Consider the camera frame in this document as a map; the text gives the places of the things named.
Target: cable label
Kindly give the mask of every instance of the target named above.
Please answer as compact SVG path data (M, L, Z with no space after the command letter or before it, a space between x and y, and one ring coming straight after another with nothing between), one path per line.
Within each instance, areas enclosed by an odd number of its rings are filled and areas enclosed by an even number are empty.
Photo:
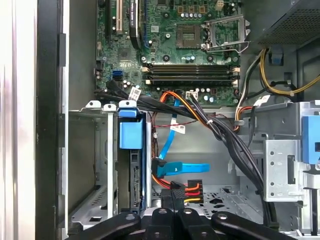
M177 125L177 124L178 124L177 119L173 117L171 119L171 123L170 123L170 125L173 125L173 126L170 127L170 130L175 131L180 134L186 134L186 126Z
M131 88L128 100L138 101L140 94L141 94L141 90L133 86Z

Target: blue cable clip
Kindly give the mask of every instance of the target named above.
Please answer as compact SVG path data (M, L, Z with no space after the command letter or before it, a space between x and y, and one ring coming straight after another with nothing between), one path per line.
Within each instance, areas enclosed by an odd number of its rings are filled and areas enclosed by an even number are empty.
M181 161L167 162L163 166L157 167L156 176L173 176L178 174L205 173L210 171L208 163L183 163Z

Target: red wire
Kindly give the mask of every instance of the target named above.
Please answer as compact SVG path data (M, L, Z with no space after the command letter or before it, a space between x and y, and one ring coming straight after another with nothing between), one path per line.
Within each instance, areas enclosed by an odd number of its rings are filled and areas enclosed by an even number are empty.
M185 195L186 196L197 196L197 195L200 195L200 191L198 191L198 192L187 192Z
M187 124L193 124L195 122L197 122L197 120L188 121L188 122L185 122L185 123L177 123L177 124L172 124L172 125L157 125L157 126L154 126L154 128L166 128L166 127L171 127L171 126L187 125Z

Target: ventilation grille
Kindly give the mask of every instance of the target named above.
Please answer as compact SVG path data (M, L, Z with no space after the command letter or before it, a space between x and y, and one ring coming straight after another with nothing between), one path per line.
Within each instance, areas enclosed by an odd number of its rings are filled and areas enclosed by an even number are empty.
M99 201L104 197L104 195L107 193L107 189L104 189L103 192L99 194L99 196L94 200L94 202L91 204L92 206L96 205L99 203Z
M276 23L259 43L301 45L318 35L320 35L320 9L297 9Z

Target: white label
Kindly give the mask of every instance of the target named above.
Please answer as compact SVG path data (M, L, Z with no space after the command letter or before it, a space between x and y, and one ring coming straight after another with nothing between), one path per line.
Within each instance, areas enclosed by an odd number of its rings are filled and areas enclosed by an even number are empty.
M177 124L177 119L173 117L171 119L170 125L175 125L175 124ZM186 126L184 126L184 125L170 126L170 130L173 130L173 131L180 133L180 134L186 134Z
M269 98L270 98L270 95L265 95L262 98L258 99L253 106L260 107L262 104L265 104L266 102L268 102Z
M140 94L141 94L141 90L139 90L138 88L133 86L131 88L128 100L138 101L138 98L140 97Z

